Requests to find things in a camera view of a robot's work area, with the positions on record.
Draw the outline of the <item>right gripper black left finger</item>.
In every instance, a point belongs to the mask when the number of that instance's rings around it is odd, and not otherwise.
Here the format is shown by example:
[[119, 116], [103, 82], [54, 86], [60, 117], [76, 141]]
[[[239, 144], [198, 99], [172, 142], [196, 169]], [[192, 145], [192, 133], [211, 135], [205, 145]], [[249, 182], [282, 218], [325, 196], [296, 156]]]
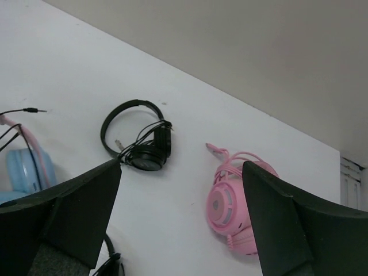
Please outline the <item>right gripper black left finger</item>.
[[1, 275], [89, 275], [121, 178], [117, 160], [1, 204]]

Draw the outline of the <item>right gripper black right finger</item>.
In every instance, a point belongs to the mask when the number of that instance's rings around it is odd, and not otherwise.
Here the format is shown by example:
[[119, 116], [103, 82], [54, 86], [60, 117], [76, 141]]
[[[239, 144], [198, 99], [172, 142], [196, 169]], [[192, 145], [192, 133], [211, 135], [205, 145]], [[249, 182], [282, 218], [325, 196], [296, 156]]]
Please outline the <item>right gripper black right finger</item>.
[[253, 162], [243, 187], [263, 275], [367, 275], [367, 212], [295, 187]]

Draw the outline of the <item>pink blue cat-ear headphones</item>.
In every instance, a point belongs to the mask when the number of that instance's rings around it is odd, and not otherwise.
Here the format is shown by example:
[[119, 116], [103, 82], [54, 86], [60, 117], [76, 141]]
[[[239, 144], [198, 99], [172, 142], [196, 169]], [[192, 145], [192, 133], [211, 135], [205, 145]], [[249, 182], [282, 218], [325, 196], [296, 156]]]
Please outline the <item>pink blue cat-ear headphones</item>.
[[1, 203], [22, 198], [57, 185], [55, 168], [49, 154], [43, 150], [34, 134], [23, 124], [15, 122], [1, 113], [1, 125], [8, 129], [1, 139], [15, 131], [13, 137], [1, 144], [3, 152], [16, 138], [21, 137], [26, 147], [6, 153], [5, 165], [9, 176], [11, 191], [1, 192]]

